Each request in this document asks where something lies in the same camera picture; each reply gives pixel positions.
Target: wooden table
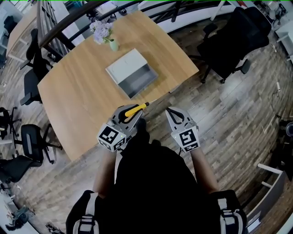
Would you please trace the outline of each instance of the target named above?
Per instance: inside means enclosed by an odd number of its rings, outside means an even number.
[[[23,59],[18,58],[11,54],[13,48],[15,47],[16,43],[18,41],[22,42],[23,44],[27,45],[28,43],[22,39],[23,33],[27,30],[27,28],[30,26],[30,24],[37,18],[37,4],[35,4],[29,12],[27,12],[23,18],[17,23],[15,28],[12,30],[12,32],[9,35],[9,40],[7,44],[7,51],[6,56],[15,59],[19,62],[24,62]]]
[[[87,38],[64,56],[38,89],[53,129],[71,160],[98,141],[96,135],[117,107],[153,101],[198,72],[184,51],[156,23],[136,11],[114,22],[119,51]],[[134,99],[114,83],[105,68],[136,48],[158,79]]]

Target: open box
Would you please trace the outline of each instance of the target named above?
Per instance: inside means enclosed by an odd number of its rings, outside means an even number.
[[[158,77],[136,49],[116,60],[106,71],[129,98],[136,96]]]

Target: screwdriver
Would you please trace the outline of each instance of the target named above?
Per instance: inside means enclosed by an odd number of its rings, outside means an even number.
[[[125,116],[126,116],[126,117],[130,117],[130,116],[134,115],[134,114],[135,114],[136,112],[138,112],[140,109],[144,109],[144,108],[146,108],[147,106],[149,106],[149,105],[150,105],[151,103],[153,103],[154,101],[156,101],[156,100],[153,100],[153,101],[151,101],[151,102],[146,102],[146,103],[143,103],[143,104],[141,104],[141,105],[139,105],[139,106],[137,106],[137,107],[132,108],[131,110],[125,112]]]

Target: office chair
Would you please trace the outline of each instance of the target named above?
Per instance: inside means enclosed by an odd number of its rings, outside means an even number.
[[[62,146],[57,146],[49,144],[46,142],[46,137],[48,135],[49,129],[52,127],[51,124],[48,125],[45,134],[41,137],[41,129],[34,124],[22,125],[21,134],[22,140],[14,140],[14,144],[21,144],[23,147],[24,155],[31,159],[38,159],[38,161],[43,161],[43,150],[51,164],[54,164],[54,160],[51,160],[48,154],[48,146],[63,149]]]
[[[94,22],[98,18],[98,12],[92,10],[86,13],[86,16],[91,22]]]
[[[43,161],[23,155],[18,155],[11,160],[0,160],[0,180],[6,184],[17,183],[29,168],[40,167],[42,163]]]
[[[20,65],[20,70],[23,69],[25,66],[29,66],[29,67],[34,67],[33,64],[31,63],[32,59],[35,56],[35,53],[37,51],[41,51],[41,49],[39,49],[38,47],[38,30],[36,28],[34,28],[31,31],[31,37],[32,37],[32,41],[31,44],[29,45],[27,52],[26,52],[26,61],[24,61],[21,65]],[[40,59],[40,61],[38,61],[38,64],[41,65],[41,67],[44,67],[46,65],[48,65],[49,67],[52,68],[50,62],[44,58],[41,58],[40,56],[38,56],[38,58]]]
[[[32,42],[27,50],[27,60],[21,64],[20,69],[31,66],[33,69],[24,75],[24,97],[20,100],[21,105],[29,105],[33,101],[42,103],[38,84],[49,72],[47,65],[53,67],[50,62],[42,57],[41,49],[38,46],[38,30],[31,31]]]
[[[204,42],[197,47],[200,56],[189,56],[207,63],[208,68],[201,80],[203,84],[211,69],[222,77],[222,84],[231,73],[240,70],[246,74],[250,68],[249,60],[240,67],[236,66],[246,54],[269,44],[267,36],[271,30],[271,24],[255,7],[245,10],[236,7],[224,28],[209,37],[209,34],[216,29],[217,26],[213,23],[206,26]]]
[[[12,32],[12,30],[15,28],[16,25],[17,25],[17,23],[14,21],[13,16],[8,16],[4,20],[4,28],[8,32],[8,37],[9,37],[10,33]]]
[[[6,64],[6,49],[3,50],[2,53],[0,53],[0,69],[3,69]]]
[[[1,133],[1,139],[3,140],[5,136],[7,135],[7,129],[8,126],[10,127],[10,133],[13,133],[13,136],[18,137],[18,134],[16,133],[13,124],[17,121],[22,121],[22,119],[16,119],[13,120],[13,114],[14,110],[17,109],[17,107],[14,107],[12,109],[11,115],[9,115],[8,110],[6,110],[4,107],[0,107],[0,113],[3,113],[3,116],[0,116],[0,133]]]

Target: chair armrest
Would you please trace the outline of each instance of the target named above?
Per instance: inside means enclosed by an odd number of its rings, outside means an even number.
[[[19,66],[20,70],[23,69],[25,66],[33,67],[33,64],[30,60],[26,60]]]
[[[245,62],[243,63],[243,65],[241,66],[241,69],[240,71],[243,73],[243,74],[246,74],[250,68],[250,65],[251,65],[251,62],[247,59],[245,60]]]
[[[26,104],[31,98],[32,98],[32,93],[29,92],[28,94],[26,94],[26,95],[20,100],[20,105],[23,106],[23,105]]]
[[[203,31],[206,33],[204,40],[206,40],[209,37],[210,33],[212,31],[216,30],[217,28],[218,28],[218,26],[215,25],[214,23],[211,23],[211,24],[205,26],[203,29]]]

